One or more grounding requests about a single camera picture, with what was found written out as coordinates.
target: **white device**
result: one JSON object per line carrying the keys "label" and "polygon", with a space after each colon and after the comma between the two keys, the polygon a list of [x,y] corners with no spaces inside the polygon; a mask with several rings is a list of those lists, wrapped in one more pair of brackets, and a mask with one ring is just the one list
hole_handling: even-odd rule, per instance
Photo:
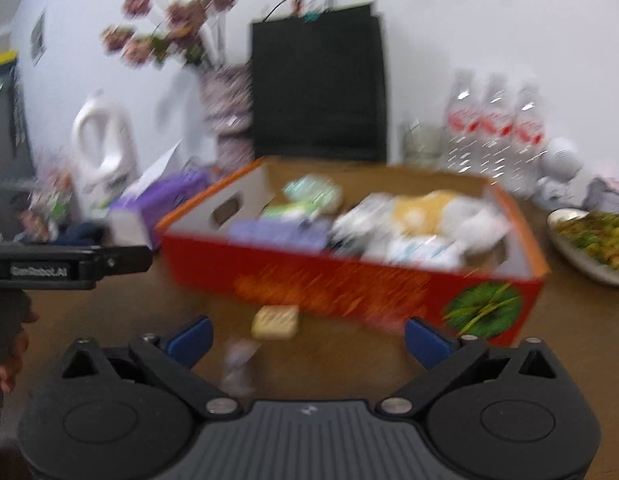
{"label": "white device", "polygon": [[[91,144],[100,143],[100,160],[94,160]],[[81,205],[89,218],[106,215],[107,207],[138,177],[136,146],[126,112],[96,92],[87,99],[72,131],[72,158]]]}
{"label": "white device", "polygon": [[576,145],[569,139],[559,137],[547,144],[541,157],[545,175],[538,182],[538,192],[544,201],[564,203],[569,201],[569,183],[583,167],[583,159]]}

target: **purple box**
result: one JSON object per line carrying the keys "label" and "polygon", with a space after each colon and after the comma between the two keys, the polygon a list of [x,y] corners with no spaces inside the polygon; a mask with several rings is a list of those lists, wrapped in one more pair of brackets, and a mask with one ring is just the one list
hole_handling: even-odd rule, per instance
{"label": "purple box", "polygon": [[236,221],[228,229],[233,243],[265,249],[320,253],[327,247],[330,222],[257,218]]}
{"label": "purple box", "polygon": [[119,198],[107,213],[114,242],[158,249],[160,240],[154,228],[160,219],[211,184],[209,170],[185,171],[157,180],[137,198]]}

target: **yellow stripe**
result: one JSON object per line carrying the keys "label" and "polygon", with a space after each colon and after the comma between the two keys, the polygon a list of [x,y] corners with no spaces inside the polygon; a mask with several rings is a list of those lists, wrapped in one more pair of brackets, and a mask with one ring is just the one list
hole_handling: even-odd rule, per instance
{"label": "yellow stripe", "polygon": [[9,52],[3,52],[2,54],[0,54],[0,66],[16,61],[17,57],[18,57],[18,52],[16,52],[15,50],[10,50]]}

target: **white jug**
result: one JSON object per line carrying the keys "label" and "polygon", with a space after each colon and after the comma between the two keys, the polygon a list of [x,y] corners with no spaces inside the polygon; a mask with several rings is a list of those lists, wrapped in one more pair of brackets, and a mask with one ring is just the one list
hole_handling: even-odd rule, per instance
{"label": "white jug", "polygon": [[[102,143],[99,165],[94,164],[87,144],[91,121],[99,130],[97,142]],[[103,218],[109,205],[139,177],[131,120],[121,106],[96,92],[76,117],[71,145],[74,180],[83,212],[89,218]]]}

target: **yellow package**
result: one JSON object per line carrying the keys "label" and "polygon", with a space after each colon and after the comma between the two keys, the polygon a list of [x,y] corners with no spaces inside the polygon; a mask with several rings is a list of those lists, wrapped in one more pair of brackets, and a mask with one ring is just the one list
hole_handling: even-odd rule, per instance
{"label": "yellow package", "polygon": [[418,197],[398,196],[392,222],[404,236],[440,234],[443,208],[459,196],[459,193],[449,190],[434,191]]}
{"label": "yellow package", "polygon": [[254,339],[291,339],[298,332],[298,305],[264,306],[252,324]]}

